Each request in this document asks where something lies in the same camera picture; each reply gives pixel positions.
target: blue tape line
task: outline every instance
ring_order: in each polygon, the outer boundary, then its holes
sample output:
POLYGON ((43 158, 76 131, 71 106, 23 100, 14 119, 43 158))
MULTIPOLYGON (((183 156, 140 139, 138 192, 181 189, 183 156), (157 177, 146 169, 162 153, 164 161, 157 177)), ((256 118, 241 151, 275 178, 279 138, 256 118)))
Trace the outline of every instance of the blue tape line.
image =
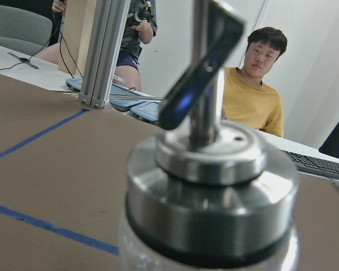
POLYGON ((0 153, 0 159, 3 158, 6 155, 9 155, 11 153, 13 153, 14 151, 17 151, 18 149, 24 147, 25 145, 31 143, 32 141, 34 141, 35 139, 42 137, 43 135, 51 132, 52 130, 62 126, 63 124, 71 121, 72 119, 75 119, 76 117, 79 117, 80 115, 84 114, 86 111, 90 111, 89 109, 83 108, 81 111, 79 111, 78 113, 74 114, 73 116, 70 116, 54 125, 52 125, 49 128, 46 128, 45 130, 33 135, 32 137, 29 137, 23 141, 21 141, 20 143, 12 146, 11 148, 8 148, 6 151, 3 151, 2 153, 0 153))
POLYGON ((0 214, 14 218, 16 220, 24 221, 27 224, 39 227, 44 230, 48 230, 52 233, 59 234, 68 239, 72 239, 74 241, 86 244, 87 246, 91 246, 99 250, 119 256, 119 249, 117 247, 95 240, 85 235, 75 233, 74 231, 70 231, 64 228, 54 228, 53 227, 54 223, 49 223, 49 222, 42 221, 31 216, 24 215, 23 213, 16 212, 4 206, 0 206, 0 214))

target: chair backrest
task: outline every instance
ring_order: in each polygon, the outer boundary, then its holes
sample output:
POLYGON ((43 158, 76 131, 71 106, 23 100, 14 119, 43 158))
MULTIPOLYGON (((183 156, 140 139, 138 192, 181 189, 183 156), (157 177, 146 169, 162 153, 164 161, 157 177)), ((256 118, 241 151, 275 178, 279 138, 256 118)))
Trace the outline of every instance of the chair backrest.
POLYGON ((0 45, 27 55, 48 46, 53 24, 48 18, 0 5, 0 45))

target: dark shorts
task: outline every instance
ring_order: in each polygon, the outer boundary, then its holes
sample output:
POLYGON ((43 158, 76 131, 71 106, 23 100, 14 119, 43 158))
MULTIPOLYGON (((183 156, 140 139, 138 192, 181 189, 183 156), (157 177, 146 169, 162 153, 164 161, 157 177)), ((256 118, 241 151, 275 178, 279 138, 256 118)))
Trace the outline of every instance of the dark shorts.
POLYGON ((137 65, 138 65, 138 62, 136 58, 126 53, 119 52, 117 65, 116 65, 117 67, 118 66, 132 66, 133 68, 138 70, 137 65))

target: dark t-shirt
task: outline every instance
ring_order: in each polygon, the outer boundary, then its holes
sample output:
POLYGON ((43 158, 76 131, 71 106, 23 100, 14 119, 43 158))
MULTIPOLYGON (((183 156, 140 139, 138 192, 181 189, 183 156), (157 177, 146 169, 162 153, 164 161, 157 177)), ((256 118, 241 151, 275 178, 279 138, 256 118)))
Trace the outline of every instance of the dark t-shirt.
MULTIPOLYGON (((151 0, 151 19, 150 24, 153 29, 153 36, 156 35, 157 32, 157 17, 156 17, 156 1, 151 0)), ((140 9, 143 9, 144 4, 142 4, 141 0, 131 0, 131 4, 129 7, 128 15, 137 13, 140 9)), ((134 56, 135 58, 139 58, 141 52, 141 41, 138 37, 138 31, 131 29, 131 25, 128 24, 130 18, 127 19, 127 23, 124 27, 124 33, 122 42, 120 45, 120 51, 127 53, 129 55, 134 56)))

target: person's leg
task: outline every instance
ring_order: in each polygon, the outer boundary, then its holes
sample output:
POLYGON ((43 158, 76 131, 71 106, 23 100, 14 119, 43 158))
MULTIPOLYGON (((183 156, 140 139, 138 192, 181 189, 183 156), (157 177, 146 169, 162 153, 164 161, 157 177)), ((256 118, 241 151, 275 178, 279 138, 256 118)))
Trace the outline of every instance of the person's leg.
POLYGON ((138 70, 132 66, 118 66, 115 67, 114 74, 122 78, 124 82, 113 79, 113 83, 125 86, 126 88, 136 88, 137 91, 141 91, 141 79, 138 70))
POLYGON ((52 62, 54 64, 58 64, 59 56, 60 56, 60 43, 56 43, 41 50, 34 57, 48 62, 52 62))

